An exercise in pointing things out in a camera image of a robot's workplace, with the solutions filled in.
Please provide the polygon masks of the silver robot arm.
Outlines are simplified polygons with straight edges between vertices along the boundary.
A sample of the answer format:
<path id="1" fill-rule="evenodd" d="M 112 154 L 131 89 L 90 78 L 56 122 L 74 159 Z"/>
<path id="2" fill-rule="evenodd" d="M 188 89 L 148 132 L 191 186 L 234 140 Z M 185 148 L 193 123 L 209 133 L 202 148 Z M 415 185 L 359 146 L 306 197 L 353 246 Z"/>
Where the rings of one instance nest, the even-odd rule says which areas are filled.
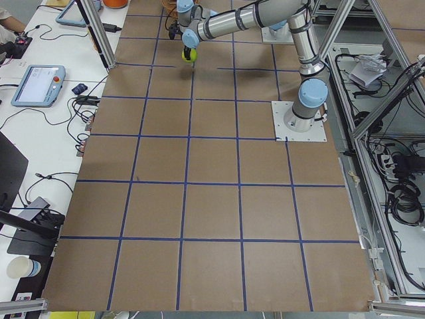
<path id="1" fill-rule="evenodd" d="M 282 37 L 289 32 L 288 21 L 287 20 L 280 21 L 279 23 L 270 25 L 268 29 L 272 36 Z"/>
<path id="2" fill-rule="evenodd" d="M 303 80 L 297 99 L 284 115 L 284 124 L 293 132 L 310 130 L 317 111 L 325 104 L 328 88 L 318 75 L 325 68 L 323 53 L 313 29 L 309 1 L 254 1 L 239 8 L 217 13 L 194 1 L 177 1 L 175 33 L 184 44 L 182 58 L 195 62 L 196 48 L 202 41 L 260 28 L 262 41 L 268 44 L 293 44 Z"/>

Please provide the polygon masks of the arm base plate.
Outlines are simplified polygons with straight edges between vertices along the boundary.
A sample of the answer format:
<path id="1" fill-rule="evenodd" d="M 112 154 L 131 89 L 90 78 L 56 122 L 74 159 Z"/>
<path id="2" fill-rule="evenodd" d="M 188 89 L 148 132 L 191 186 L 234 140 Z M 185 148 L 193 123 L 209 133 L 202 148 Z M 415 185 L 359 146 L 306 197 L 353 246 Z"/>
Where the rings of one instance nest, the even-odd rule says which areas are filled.
<path id="1" fill-rule="evenodd" d="M 262 28 L 262 42 L 268 44 L 293 45 L 294 40 L 287 27 L 283 27 L 277 31 L 269 27 L 264 27 Z"/>
<path id="2" fill-rule="evenodd" d="M 298 118 L 293 101 L 272 101 L 275 140 L 277 142 L 326 142 L 323 116 L 317 110 L 311 119 Z"/>

